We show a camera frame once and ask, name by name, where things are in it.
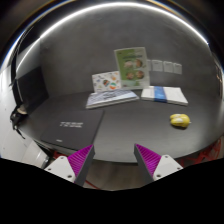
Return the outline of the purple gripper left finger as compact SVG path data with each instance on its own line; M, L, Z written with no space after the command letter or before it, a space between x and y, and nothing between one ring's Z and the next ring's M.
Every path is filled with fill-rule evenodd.
M94 155L94 145L91 144L68 157L59 156L45 168L45 171L83 186Z

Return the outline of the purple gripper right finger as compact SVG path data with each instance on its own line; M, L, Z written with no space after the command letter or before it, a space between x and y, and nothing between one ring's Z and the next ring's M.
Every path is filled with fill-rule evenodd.
M182 166L171 156L159 155L139 144L134 145L134 155L145 184L160 180L182 169Z

